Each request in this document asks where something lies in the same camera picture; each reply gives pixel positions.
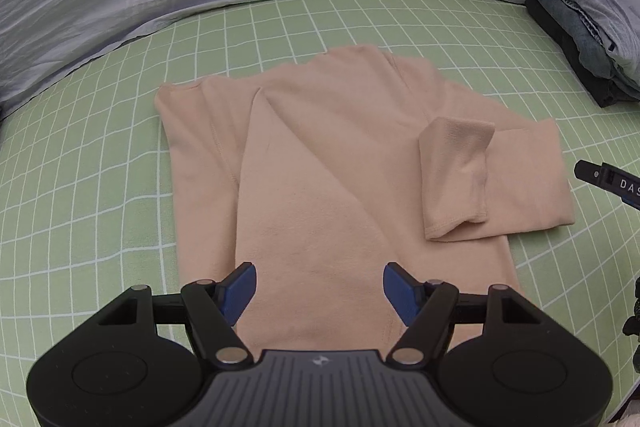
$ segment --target gray folded shirt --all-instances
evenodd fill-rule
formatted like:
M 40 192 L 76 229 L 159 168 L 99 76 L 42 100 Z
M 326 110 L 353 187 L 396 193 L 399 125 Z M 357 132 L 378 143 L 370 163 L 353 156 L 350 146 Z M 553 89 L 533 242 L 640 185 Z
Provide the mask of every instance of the gray folded shirt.
M 573 1 L 597 25 L 604 49 L 620 73 L 640 81 L 640 18 L 617 0 Z
M 599 78 L 612 78 L 616 71 L 609 55 L 584 25 L 578 12 L 562 0 L 538 0 L 562 29 L 571 35 L 578 48 L 578 60 Z

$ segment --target bed sheet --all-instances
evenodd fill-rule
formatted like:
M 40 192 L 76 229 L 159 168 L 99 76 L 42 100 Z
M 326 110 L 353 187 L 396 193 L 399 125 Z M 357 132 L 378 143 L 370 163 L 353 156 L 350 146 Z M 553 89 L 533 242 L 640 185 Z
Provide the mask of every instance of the bed sheet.
M 640 212 L 575 180 L 578 159 L 640 172 L 637 105 L 600 109 L 523 6 L 495 0 L 274 0 L 184 19 L 83 66 L 12 114 L 0 143 L 0 426 L 36 425 L 36 357 L 124 288 L 178 291 L 159 84 L 247 76 L 332 46 L 431 59 L 514 111 L 558 121 L 577 222 L 515 235 L 524 293 L 606 360 L 608 413 L 637 381 L 621 333 Z M 184 329 L 160 327 L 185 343 Z

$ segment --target shirt sleeve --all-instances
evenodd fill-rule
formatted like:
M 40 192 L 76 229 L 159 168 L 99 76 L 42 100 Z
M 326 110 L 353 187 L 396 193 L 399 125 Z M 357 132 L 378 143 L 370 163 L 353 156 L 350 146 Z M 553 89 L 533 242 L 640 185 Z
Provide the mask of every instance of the shirt sleeve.
M 434 81 L 428 60 L 392 60 L 431 111 L 418 137 L 427 239 L 462 241 L 574 223 L 553 119 L 523 118 L 439 73 Z

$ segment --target black device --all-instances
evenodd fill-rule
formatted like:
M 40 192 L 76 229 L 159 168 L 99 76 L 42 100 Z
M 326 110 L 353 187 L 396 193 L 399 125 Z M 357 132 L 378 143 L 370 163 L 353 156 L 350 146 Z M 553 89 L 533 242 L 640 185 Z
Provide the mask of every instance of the black device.
M 640 178 L 608 163 L 597 165 L 580 160 L 574 167 L 575 177 L 617 196 L 623 203 L 640 210 Z
M 634 314 L 626 320 L 625 325 L 622 326 L 622 332 L 628 337 L 631 335 L 640 335 L 640 279 L 636 279 Z M 636 347 L 632 363 L 636 373 L 640 373 L 640 346 Z
M 512 288 L 460 294 L 395 263 L 383 288 L 408 328 L 385 360 L 376 350 L 267 349 L 255 361 L 232 326 L 256 280 L 244 263 L 175 295 L 127 289 L 31 367 L 40 424 L 595 427 L 610 400 L 606 364 Z M 481 336 L 448 349 L 455 325 L 475 323 Z M 185 325 L 193 353 L 157 324 Z

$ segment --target round pad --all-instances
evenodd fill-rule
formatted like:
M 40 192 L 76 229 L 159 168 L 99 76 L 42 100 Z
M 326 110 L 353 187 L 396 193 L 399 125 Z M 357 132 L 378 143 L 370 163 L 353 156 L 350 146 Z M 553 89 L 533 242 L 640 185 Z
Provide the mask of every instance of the round pad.
M 454 347 L 438 369 L 442 392 L 473 425 L 597 425 L 611 393 L 607 366 L 569 333 L 536 338 L 529 326 L 529 335 Z
M 526 349 L 498 357 L 494 378 L 517 393 L 549 393 L 564 383 L 566 368 L 550 355 Z
M 91 394 L 118 394 L 138 386 L 146 377 L 146 363 L 136 355 L 107 351 L 91 355 L 74 368 L 76 385 Z
M 43 425 L 165 425 L 200 390 L 200 364 L 179 344 L 118 328 L 82 333 L 71 333 L 31 368 L 27 393 Z

